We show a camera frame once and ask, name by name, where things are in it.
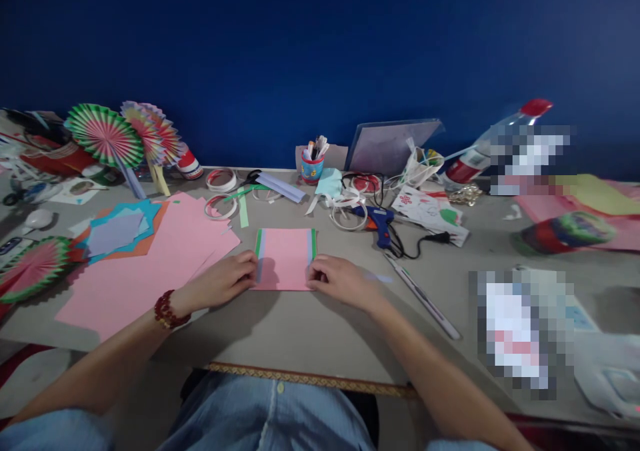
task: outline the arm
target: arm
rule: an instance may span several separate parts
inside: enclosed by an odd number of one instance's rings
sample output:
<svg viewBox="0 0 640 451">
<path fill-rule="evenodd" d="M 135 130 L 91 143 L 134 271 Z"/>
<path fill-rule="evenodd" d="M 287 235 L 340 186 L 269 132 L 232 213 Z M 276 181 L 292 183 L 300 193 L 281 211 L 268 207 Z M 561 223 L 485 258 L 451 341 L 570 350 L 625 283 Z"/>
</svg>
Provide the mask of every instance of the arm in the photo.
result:
<svg viewBox="0 0 640 451">
<path fill-rule="evenodd" d="M 483 441 L 504 451 L 531 450 L 504 413 L 411 326 L 353 263 L 319 254 L 311 263 L 307 286 L 373 319 L 446 437 Z"/>
<path fill-rule="evenodd" d="M 255 286 L 256 264 L 253 251 L 217 262 L 171 295 L 174 314 L 180 318 L 221 306 Z M 9 425 L 67 408 L 106 413 L 170 334 L 155 320 L 154 311 L 147 311 L 72 366 Z"/>
</svg>

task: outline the hand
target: hand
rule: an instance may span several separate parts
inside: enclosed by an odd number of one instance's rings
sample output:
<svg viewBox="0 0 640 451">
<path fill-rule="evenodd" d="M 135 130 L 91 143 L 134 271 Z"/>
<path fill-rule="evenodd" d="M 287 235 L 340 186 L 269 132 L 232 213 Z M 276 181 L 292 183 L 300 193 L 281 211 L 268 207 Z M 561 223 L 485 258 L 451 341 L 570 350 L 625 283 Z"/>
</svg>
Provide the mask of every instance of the hand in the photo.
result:
<svg viewBox="0 0 640 451">
<path fill-rule="evenodd" d="M 307 286 L 366 312 L 387 302 L 355 264 L 326 254 L 318 254 L 309 266 Z"/>
<path fill-rule="evenodd" d="M 250 250 L 218 261 L 171 295 L 171 307 L 176 316 L 222 306 L 253 288 L 257 263 L 258 257 Z"/>
</svg>

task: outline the red bottle cap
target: red bottle cap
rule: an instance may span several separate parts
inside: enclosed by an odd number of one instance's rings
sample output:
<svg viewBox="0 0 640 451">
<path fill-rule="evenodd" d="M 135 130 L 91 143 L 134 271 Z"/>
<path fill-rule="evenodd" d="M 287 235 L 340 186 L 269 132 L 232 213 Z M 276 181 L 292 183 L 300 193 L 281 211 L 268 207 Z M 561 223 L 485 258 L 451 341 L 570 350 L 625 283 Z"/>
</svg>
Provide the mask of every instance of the red bottle cap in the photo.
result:
<svg viewBox="0 0 640 451">
<path fill-rule="evenodd" d="M 553 103 L 551 101 L 538 98 L 529 101 L 526 105 L 520 108 L 520 113 L 524 113 L 529 116 L 541 116 L 544 115 L 552 106 Z"/>
</svg>

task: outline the left hand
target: left hand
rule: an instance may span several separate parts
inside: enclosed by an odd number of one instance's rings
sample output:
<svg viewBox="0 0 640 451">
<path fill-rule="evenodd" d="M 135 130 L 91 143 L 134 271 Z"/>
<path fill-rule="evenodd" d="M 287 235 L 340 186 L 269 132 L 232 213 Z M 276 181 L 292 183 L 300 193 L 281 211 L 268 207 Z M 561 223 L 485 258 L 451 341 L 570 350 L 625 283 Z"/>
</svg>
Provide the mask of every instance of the left hand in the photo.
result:
<svg viewBox="0 0 640 451">
<path fill-rule="evenodd" d="M 258 257 L 247 250 L 215 263 L 195 280 L 171 295 L 171 308 L 177 317 L 205 308 L 222 306 L 253 288 Z"/>
</svg>

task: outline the red beaded bracelet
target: red beaded bracelet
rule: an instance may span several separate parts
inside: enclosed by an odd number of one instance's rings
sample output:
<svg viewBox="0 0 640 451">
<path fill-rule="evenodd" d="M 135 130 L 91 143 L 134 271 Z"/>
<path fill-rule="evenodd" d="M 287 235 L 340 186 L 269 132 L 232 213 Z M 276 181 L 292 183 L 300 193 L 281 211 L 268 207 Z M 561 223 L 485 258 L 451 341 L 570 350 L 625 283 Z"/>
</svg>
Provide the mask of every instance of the red beaded bracelet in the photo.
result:
<svg viewBox="0 0 640 451">
<path fill-rule="evenodd" d="M 175 290 L 169 290 L 162 296 L 158 298 L 158 301 L 155 302 L 155 306 L 153 309 L 155 310 L 155 320 L 162 324 L 165 329 L 174 329 L 178 326 L 182 326 L 183 324 L 187 324 L 189 319 L 191 319 L 191 313 L 183 318 L 178 318 L 173 314 L 171 310 L 171 303 L 169 302 L 169 297 L 171 293 Z"/>
</svg>

